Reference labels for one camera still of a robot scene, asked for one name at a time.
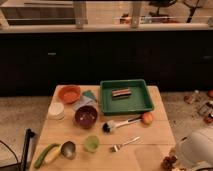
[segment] fork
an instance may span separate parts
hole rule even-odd
[[[133,138],[133,139],[131,139],[131,140],[128,140],[128,141],[126,141],[126,142],[124,142],[124,143],[122,143],[122,144],[115,144],[114,146],[110,147],[109,150],[110,150],[111,152],[117,152],[117,151],[120,150],[123,146],[125,146],[125,145],[127,145],[127,144],[130,144],[130,143],[133,143],[133,142],[137,141],[139,138],[140,138],[140,137],[135,137],[135,138]]]

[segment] white cup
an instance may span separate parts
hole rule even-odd
[[[60,102],[53,102],[51,103],[48,109],[48,116],[50,119],[59,120],[64,117],[64,105]]]

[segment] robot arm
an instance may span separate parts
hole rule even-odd
[[[199,162],[213,166],[213,126],[192,132],[175,146],[179,162],[187,167],[194,167]]]

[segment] green cup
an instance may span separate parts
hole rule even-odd
[[[99,139],[95,135],[90,135],[84,140],[83,145],[86,151],[94,153],[99,146]]]

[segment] green tray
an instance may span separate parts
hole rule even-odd
[[[101,81],[100,85],[101,109],[104,115],[139,114],[154,109],[143,79]],[[126,87],[132,92],[129,98],[112,98],[112,90]]]

